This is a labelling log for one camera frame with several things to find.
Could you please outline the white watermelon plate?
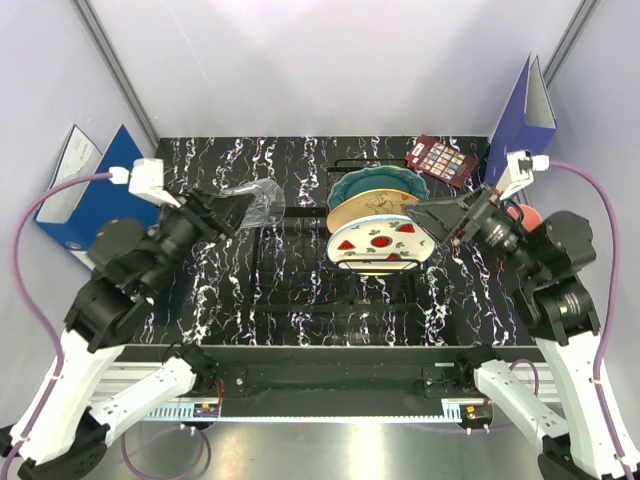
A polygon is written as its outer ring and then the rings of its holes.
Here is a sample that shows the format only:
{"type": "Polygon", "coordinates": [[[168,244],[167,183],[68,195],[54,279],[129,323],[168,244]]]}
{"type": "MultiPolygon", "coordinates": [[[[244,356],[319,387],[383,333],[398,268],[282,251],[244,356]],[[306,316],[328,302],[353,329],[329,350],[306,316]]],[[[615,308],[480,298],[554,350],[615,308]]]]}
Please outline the white watermelon plate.
{"type": "Polygon", "coordinates": [[[342,269],[385,270],[417,267],[435,250],[435,241],[409,217],[373,215],[339,228],[327,244],[328,258],[342,269]]]}

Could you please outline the black wire dish rack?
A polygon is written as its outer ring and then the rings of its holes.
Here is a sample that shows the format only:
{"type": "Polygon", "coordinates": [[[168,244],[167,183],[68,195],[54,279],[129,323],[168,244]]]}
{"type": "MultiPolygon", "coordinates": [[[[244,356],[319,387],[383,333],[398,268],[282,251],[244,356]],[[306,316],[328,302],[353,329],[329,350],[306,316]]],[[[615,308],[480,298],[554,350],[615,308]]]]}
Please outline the black wire dish rack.
{"type": "Polygon", "coordinates": [[[257,230],[254,309],[270,315],[406,312],[434,243],[404,211],[425,200],[423,177],[401,159],[339,159],[324,205],[289,206],[257,230]]]}

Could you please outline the pink plastic cup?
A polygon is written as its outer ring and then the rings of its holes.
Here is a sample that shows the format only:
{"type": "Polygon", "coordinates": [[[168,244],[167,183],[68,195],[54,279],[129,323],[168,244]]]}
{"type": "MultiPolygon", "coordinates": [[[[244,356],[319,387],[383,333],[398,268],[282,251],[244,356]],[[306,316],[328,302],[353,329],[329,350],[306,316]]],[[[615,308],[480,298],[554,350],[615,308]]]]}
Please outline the pink plastic cup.
{"type": "Polygon", "coordinates": [[[510,206],[508,213],[515,219],[522,217],[522,225],[526,231],[534,230],[543,222],[538,211],[529,205],[517,204],[516,206],[510,206]]]}

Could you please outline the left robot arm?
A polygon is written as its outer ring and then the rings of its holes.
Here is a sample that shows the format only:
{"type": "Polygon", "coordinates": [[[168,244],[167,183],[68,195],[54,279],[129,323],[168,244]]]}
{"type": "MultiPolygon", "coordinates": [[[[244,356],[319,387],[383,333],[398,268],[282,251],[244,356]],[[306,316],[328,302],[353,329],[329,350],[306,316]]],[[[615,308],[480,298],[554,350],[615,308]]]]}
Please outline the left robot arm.
{"type": "Polygon", "coordinates": [[[64,319],[51,370],[23,417],[1,430],[5,462],[22,460],[19,478],[81,479],[158,405],[216,388],[217,361],[191,344],[107,401],[90,402],[106,370],[152,314],[176,267],[199,242],[233,236],[253,201],[250,193],[192,190],[177,205],[162,206],[153,229],[133,217],[100,229],[89,249],[94,271],[64,319]]]}

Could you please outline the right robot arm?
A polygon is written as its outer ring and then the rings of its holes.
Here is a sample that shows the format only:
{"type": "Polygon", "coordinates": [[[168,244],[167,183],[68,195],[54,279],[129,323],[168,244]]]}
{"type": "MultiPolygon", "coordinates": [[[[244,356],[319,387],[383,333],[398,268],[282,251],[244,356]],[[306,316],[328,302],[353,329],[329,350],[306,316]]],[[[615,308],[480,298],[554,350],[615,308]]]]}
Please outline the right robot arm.
{"type": "Polygon", "coordinates": [[[487,397],[535,448],[546,479],[636,479],[639,451],[629,438],[598,349],[605,338],[578,272],[596,252],[587,219],[559,211],[533,230],[497,192],[474,192],[410,205],[407,216],[437,244],[474,242],[510,264],[512,298],[542,354],[563,412],[556,414],[487,347],[459,355],[454,384],[487,397]]]}

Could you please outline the teal scalloped plate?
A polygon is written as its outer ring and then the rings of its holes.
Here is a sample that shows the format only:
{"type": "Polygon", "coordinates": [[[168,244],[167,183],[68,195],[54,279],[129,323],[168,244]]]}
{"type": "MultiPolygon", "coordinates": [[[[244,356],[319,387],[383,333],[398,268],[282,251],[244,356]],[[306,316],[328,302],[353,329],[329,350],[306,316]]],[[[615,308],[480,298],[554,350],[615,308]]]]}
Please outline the teal scalloped plate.
{"type": "Polygon", "coordinates": [[[379,189],[399,190],[419,200],[427,200],[430,194],[424,178],[411,169],[381,165],[346,173],[331,188],[327,205],[333,210],[358,194],[379,189]]]}

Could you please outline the beige bird plate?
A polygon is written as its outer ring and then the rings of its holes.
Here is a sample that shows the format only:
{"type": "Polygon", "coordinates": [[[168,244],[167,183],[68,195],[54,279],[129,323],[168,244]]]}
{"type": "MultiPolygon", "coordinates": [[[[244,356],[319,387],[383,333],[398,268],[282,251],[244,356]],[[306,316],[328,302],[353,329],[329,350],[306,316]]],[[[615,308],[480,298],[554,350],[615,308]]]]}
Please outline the beige bird plate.
{"type": "Polygon", "coordinates": [[[330,210],[327,229],[334,233],[347,223],[378,214],[402,214],[404,207],[420,198],[395,189],[374,189],[357,194],[330,210]]]}

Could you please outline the clear glass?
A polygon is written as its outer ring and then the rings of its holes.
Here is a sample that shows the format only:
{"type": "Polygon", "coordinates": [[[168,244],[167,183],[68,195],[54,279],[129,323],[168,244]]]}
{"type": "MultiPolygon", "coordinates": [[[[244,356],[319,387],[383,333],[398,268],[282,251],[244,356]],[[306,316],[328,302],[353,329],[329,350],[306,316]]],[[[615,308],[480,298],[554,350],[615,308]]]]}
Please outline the clear glass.
{"type": "Polygon", "coordinates": [[[221,191],[223,197],[250,196],[241,229],[273,226],[285,216],[286,201],[282,187],[273,179],[264,178],[221,191]]]}

